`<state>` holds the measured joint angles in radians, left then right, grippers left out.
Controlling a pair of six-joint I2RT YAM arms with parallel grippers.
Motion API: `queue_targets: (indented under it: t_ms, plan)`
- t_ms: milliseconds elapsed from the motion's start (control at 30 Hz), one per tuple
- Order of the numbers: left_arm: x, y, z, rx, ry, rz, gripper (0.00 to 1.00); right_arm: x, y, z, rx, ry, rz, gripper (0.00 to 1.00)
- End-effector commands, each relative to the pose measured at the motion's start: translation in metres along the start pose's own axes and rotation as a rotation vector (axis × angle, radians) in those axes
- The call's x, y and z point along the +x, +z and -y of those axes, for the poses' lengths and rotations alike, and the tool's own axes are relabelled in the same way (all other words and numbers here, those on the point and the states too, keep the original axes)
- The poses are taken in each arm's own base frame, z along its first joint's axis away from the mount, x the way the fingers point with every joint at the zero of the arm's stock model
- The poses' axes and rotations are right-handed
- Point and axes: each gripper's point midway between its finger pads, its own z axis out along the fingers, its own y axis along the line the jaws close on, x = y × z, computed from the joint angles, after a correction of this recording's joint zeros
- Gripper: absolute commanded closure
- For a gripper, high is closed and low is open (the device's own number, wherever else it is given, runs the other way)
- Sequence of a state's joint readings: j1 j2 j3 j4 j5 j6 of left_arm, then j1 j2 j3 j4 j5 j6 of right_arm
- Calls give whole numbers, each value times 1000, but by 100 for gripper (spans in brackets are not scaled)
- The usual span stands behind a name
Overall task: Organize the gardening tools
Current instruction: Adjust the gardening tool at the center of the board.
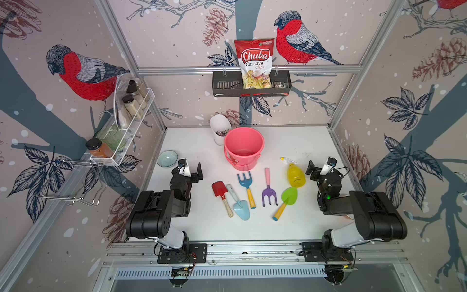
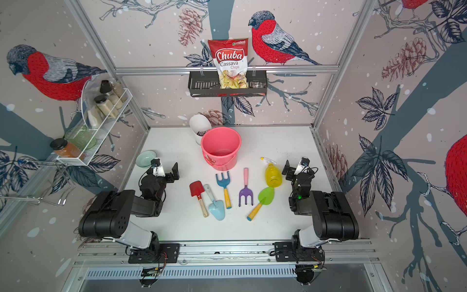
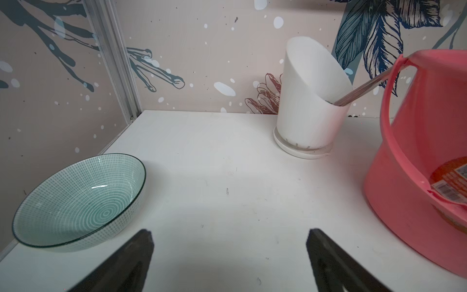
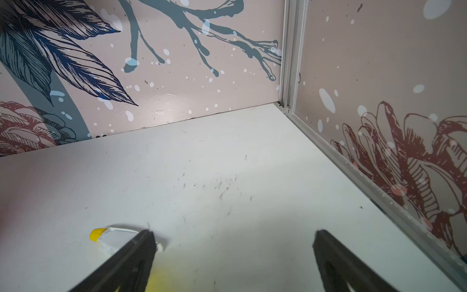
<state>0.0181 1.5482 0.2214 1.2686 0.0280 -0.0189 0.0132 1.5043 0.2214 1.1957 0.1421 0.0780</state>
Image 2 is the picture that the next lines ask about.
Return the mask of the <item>yellow spray bottle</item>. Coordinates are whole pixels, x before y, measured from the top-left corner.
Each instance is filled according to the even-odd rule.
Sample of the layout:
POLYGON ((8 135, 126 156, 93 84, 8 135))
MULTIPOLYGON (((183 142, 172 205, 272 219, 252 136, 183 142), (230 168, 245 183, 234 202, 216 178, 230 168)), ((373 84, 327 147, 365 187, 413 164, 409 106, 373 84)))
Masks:
POLYGON ((267 164, 265 180, 268 187, 280 187, 282 185, 282 173, 277 167, 277 163, 266 157, 261 157, 260 160, 267 164))

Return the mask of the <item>red toy shovel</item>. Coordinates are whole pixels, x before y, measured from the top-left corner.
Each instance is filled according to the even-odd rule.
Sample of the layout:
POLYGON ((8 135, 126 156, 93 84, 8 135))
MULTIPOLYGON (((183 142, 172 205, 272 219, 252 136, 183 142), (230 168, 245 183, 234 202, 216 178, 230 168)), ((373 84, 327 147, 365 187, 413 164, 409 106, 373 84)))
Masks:
POLYGON ((209 216, 208 214, 208 211, 206 209, 206 206, 203 202, 203 199, 202 199, 202 193, 204 193, 204 187, 201 183, 201 181, 195 181, 195 182, 192 182, 190 185, 189 185, 189 188, 190 188, 190 193, 191 193, 191 196, 192 197, 196 197, 198 199, 198 203, 201 207, 201 210, 203 212, 203 216, 206 218, 209 216))

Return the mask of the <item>green toy spade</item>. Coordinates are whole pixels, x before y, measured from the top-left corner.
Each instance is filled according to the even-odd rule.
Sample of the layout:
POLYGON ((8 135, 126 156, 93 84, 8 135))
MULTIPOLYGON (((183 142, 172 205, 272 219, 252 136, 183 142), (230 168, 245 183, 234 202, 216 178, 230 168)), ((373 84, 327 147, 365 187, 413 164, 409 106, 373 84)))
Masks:
POLYGON ((272 203, 275 196, 275 189, 273 187, 267 187, 263 189, 258 196, 259 204, 250 212, 247 216, 248 221, 253 221, 262 206, 267 206, 272 203))

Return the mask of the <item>purple toy fork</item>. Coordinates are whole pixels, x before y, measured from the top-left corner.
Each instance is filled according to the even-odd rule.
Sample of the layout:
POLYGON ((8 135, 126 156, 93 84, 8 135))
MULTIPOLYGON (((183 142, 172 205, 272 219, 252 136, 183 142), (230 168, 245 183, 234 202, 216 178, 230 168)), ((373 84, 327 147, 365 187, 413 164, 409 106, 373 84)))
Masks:
POLYGON ((250 201, 251 205, 254 205, 254 195, 253 192, 248 188, 249 182, 249 169, 244 168, 243 170, 243 178, 244 178, 244 187, 239 191, 238 195, 238 206, 242 206, 242 200, 244 200, 244 205, 248 205, 248 201, 250 201))

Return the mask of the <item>blue toy rake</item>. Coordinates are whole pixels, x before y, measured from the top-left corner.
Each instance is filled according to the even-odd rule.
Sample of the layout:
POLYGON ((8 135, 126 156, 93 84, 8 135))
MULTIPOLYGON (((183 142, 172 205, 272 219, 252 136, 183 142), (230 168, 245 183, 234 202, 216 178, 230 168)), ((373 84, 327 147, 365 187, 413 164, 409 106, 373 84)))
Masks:
POLYGON ((229 171, 225 172, 225 173, 220 173, 220 174, 216 174, 216 182, 217 184, 223 188, 223 191, 224 191, 224 197, 225 197, 225 205, 226 205, 226 209, 231 209, 232 208, 232 204, 231 204, 231 199, 230 199, 230 195, 229 195, 229 191, 227 189, 228 185, 230 184, 231 182, 231 178, 230 178, 230 173, 229 171))

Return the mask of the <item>light blue toy trowel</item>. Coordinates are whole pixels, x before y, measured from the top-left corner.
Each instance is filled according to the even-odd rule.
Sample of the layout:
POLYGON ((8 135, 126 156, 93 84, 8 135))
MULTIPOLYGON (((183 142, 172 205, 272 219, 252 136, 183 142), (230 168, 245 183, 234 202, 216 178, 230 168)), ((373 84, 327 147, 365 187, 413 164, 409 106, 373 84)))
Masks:
POLYGON ((205 184, 204 191, 212 201, 209 204, 209 212, 217 219, 218 221, 222 221, 225 219, 225 206, 222 200, 216 199, 214 193, 208 184, 205 184))

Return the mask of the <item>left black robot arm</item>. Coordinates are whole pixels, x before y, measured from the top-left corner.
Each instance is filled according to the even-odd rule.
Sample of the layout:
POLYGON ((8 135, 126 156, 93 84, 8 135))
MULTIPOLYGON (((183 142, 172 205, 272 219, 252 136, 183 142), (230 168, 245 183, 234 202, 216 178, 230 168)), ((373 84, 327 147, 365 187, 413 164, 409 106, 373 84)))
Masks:
POLYGON ((171 172, 165 173, 161 161, 153 159, 140 177, 141 195, 137 196, 134 190, 99 193, 80 220, 79 235, 97 240, 114 240, 133 251, 142 251, 153 259, 160 259, 162 251, 157 234, 137 226, 130 221, 130 217, 160 216, 167 198, 165 189, 179 178, 177 163, 171 172))

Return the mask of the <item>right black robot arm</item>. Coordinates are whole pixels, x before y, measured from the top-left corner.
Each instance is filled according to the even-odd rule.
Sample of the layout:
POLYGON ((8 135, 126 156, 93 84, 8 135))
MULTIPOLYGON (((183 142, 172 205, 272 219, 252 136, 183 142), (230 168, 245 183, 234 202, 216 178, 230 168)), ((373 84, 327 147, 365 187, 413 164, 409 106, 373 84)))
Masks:
POLYGON ((359 225, 349 202, 342 192, 323 192, 311 189, 318 168, 310 167, 310 160, 302 158, 297 167, 286 161, 282 175, 291 182, 288 198, 294 215, 310 217, 311 225, 298 229, 292 237, 295 257, 319 249, 331 242, 345 242, 359 238, 359 225))

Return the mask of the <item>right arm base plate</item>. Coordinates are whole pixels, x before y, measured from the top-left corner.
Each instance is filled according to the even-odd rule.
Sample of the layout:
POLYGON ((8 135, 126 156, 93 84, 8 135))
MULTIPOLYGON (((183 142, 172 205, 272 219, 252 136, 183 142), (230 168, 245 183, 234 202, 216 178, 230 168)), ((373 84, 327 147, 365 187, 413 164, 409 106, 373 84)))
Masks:
POLYGON ((325 253, 321 248, 304 248, 298 243, 275 242, 269 253, 277 262, 317 262, 325 261, 325 253))

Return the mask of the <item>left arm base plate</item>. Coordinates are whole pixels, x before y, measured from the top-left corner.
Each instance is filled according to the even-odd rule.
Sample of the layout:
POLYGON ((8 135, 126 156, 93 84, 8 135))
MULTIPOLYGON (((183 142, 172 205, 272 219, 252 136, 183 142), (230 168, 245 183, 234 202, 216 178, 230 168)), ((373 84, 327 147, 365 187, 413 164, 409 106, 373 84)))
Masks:
POLYGON ((129 264, 175 264, 178 260, 181 245, 179 243, 160 243, 158 250, 131 249, 129 264))

